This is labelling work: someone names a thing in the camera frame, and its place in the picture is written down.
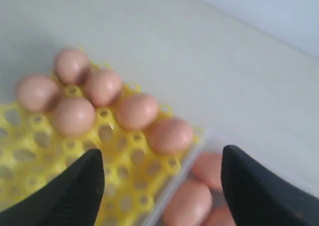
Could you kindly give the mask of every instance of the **egg tray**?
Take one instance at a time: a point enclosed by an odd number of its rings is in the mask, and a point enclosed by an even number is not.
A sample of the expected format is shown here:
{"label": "egg tray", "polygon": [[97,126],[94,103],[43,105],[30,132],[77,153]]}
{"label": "egg tray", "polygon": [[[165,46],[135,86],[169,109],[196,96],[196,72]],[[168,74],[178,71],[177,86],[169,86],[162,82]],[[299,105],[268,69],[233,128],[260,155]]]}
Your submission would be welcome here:
{"label": "egg tray", "polygon": [[[99,67],[92,63],[92,69]],[[65,97],[85,97],[83,86],[63,86],[55,75],[52,78]],[[79,138],[59,135],[50,123],[52,112],[28,113],[17,103],[0,106],[0,212],[41,189],[86,150],[98,148],[106,187],[95,226],[140,226],[187,155],[187,151],[170,156],[153,152],[146,140],[152,126],[126,131],[118,125],[117,105],[140,91],[138,84],[124,84],[116,103],[97,108],[94,127]],[[172,117],[169,106],[160,109],[154,123]],[[195,132],[194,143],[201,130]]]}

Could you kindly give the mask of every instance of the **brown egg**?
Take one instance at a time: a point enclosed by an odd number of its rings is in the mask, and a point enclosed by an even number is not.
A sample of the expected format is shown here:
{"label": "brown egg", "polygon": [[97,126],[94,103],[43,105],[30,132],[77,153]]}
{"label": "brown egg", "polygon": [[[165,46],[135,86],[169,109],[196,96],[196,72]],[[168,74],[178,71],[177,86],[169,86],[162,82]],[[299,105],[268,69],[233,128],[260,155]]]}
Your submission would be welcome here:
{"label": "brown egg", "polygon": [[213,199],[202,182],[186,180],[164,210],[167,226],[200,226],[211,211]]}
{"label": "brown egg", "polygon": [[125,99],[116,111],[116,119],[127,130],[141,130],[149,126],[159,113],[157,101],[145,93]]}
{"label": "brown egg", "polygon": [[80,50],[68,48],[56,55],[54,72],[64,84],[82,84],[91,72],[91,65],[87,56]]}
{"label": "brown egg", "polygon": [[61,96],[56,82],[40,74],[21,78],[14,87],[14,94],[18,103],[31,112],[42,112],[53,108]]}
{"label": "brown egg", "polygon": [[148,135],[151,148],[162,154],[174,154],[187,149],[193,142],[192,126],[178,118],[157,123]]}
{"label": "brown egg", "polygon": [[63,99],[53,112],[54,128],[65,136],[87,133],[96,118],[93,105],[84,98]]}
{"label": "brown egg", "polygon": [[119,95],[122,81],[119,75],[109,69],[91,74],[85,82],[85,93],[96,106],[107,106]]}
{"label": "brown egg", "polygon": [[195,161],[192,172],[212,190],[222,192],[221,185],[222,155],[213,152],[204,152]]}
{"label": "brown egg", "polygon": [[228,206],[222,206],[213,210],[203,226],[236,226],[236,224]]}

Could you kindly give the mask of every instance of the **yellow plastic tray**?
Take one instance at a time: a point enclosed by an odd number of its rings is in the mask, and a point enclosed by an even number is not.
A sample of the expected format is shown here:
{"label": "yellow plastic tray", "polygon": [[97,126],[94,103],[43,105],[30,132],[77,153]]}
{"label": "yellow plastic tray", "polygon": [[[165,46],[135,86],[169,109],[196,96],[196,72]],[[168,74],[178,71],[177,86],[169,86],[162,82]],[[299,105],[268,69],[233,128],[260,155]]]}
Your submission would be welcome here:
{"label": "yellow plastic tray", "polygon": [[[58,83],[65,97],[85,97],[82,86]],[[137,92],[137,84],[125,84],[118,102]],[[87,149],[98,148],[103,154],[106,188],[95,225],[140,225],[154,208],[160,189],[179,172],[185,152],[155,154],[145,137],[149,129],[128,132],[117,124],[113,114],[117,104],[97,108],[95,126],[80,138],[57,134],[50,124],[52,112],[30,114],[17,103],[1,106],[0,211],[45,186]],[[161,109],[156,121],[172,116],[169,106]]]}

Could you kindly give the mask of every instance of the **black pointed object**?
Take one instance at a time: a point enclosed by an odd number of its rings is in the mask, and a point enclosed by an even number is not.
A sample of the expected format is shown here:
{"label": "black pointed object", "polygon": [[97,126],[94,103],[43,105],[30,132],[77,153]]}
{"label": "black pointed object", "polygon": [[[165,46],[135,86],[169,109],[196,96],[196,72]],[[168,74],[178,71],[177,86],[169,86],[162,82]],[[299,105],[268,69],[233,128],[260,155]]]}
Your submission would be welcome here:
{"label": "black pointed object", "polygon": [[0,213],[1,226],[92,226],[104,191],[100,150],[87,151],[57,178]]}
{"label": "black pointed object", "polygon": [[319,226],[319,200],[237,146],[223,150],[221,181],[237,226]]}

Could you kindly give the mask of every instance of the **white surface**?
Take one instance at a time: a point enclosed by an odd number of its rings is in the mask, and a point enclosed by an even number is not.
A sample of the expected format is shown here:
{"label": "white surface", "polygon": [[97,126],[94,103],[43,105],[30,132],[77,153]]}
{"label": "white surface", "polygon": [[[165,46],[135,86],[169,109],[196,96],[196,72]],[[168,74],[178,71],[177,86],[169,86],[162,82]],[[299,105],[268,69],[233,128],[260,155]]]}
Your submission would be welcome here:
{"label": "white surface", "polygon": [[318,0],[203,0],[308,54],[319,57]]}
{"label": "white surface", "polygon": [[196,0],[0,0],[0,16],[2,102],[23,73],[81,45],[319,196],[317,60]]}

